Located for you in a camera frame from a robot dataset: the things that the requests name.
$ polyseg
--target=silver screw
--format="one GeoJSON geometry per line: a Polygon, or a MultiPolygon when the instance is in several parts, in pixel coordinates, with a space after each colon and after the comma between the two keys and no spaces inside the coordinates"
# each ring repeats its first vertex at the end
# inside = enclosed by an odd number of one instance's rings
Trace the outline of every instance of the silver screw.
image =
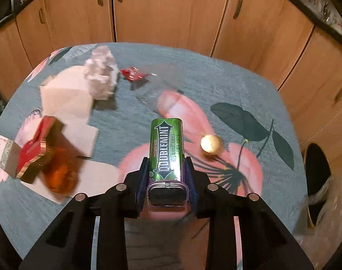
{"type": "Polygon", "coordinates": [[[256,193],[249,194],[248,198],[250,198],[250,200],[252,201],[258,201],[260,199],[259,195],[257,195],[256,193]]]}
{"type": "Polygon", "coordinates": [[[118,184],[117,186],[116,186],[116,190],[117,191],[125,191],[125,189],[127,188],[127,186],[125,185],[125,184],[118,184]]]}
{"type": "Polygon", "coordinates": [[[216,184],[209,184],[207,186],[207,188],[210,190],[210,191],[217,191],[218,190],[218,186],[216,184]]]}
{"type": "Polygon", "coordinates": [[[76,201],[83,201],[86,198],[86,195],[83,193],[79,193],[76,195],[75,200],[76,201]]]}

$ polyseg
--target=doublemint gum container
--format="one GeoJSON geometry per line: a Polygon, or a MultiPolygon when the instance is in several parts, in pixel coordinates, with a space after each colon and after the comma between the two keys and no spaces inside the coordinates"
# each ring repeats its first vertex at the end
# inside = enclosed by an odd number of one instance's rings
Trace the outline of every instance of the doublemint gum container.
{"type": "Polygon", "coordinates": [[[183,167],[182,121],[154,119],[151,123],[148,201],[153,206],[183,206],[188,200],[183,167]]]}

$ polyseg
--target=floral tablecloth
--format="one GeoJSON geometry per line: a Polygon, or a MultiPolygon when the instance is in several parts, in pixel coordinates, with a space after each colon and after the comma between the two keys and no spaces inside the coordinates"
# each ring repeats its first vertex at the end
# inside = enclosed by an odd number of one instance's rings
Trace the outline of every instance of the floral tablecloth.
{"type": "MultiPolygon", "coordinates": [[[[182,96],[165,95],[170,101],[178,97],[169,110],[155,112],[145,107],[123,79],[113,99],[96,101],[89,120],[89,125],[100,129],[93,160],[118,167],[122,181],[149,153],[151,121],[181,118],[185,152],[198,170],[231,193],[260,194],[287,228],[294,229],[298,214],[291,212],[306,195],[305,172],[289,115],[271,82],[239,66],[186,50],[131,43],[100,45],[109,47],[119,68],[171,63],[185,70],[185,75],[182,96]],[[204,134],[216,134],[224,141],[225,150],[215,161],[201,155],[204,134]]],[[[6,106],[0,134],[22,146],[23,127],[42,113],[40,83],[65,68],[83,65],[96,46],[57,50],[41,62],[6,106]]],[[[0,172],[0,223],[21,257],[62,208],[0,172]]],[[[206,220],[189,214],[178,221],[127,220],[125,227],[130,270],[204,269],[206,220]]],[[[241,267],[239,238],[237,246],[241,267]]]]}

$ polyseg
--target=gold ball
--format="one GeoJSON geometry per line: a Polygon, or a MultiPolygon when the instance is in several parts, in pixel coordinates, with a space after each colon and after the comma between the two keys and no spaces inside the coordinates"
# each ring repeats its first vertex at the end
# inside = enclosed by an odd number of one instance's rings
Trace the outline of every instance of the gold ball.
{"type": "Polygon", "coordinates": [[[208,155],[216,155],[222,149],[222,141],[215,135],[205,135],[201,139],[201,148],[208,155]]]}

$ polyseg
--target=cabinet door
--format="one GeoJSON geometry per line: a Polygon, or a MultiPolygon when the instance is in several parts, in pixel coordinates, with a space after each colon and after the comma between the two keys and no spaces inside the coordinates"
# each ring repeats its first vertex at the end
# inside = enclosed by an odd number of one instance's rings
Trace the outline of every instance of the cabinet door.
{"type": "Polygon", "coordinates": [[[110,0],[45,0],[56,48],[111,42],[110,0]]]}
{"type": "Polygon", "coordinates": [[[16,22],[28,59],[35,68],[55,50],[47,27],[43,0],[33,0],[16,16],[16,22]]]}
{"type": "Polygon", "coordinates": [[[315,28],[279,93],[302,144],[342,108],[342,47],[315,28]]]}
{"type": "Polygon", "coordinates": [[[226,0],[114,0],[118,42],[186,48],[210,56],[226,0]]]}
{"type": "Polygon", "coordinates": [[[317,143],[329,161],[332,173],[342,173],[342,109],[311,139],[301,145],[306,149],[311,142],[317,143]]]}
{"type": "Polygon", "coordinates": [[[16,21],[12,20],[0,28],[0,91],[7,100],[31,71],[16,21]]]}
{"type": "Polygon", "coordinates": [[[228,1],[213,57],[249,69],[279,88],[305,47],[313,24],[288,0],[241,2],[228,1]]]}

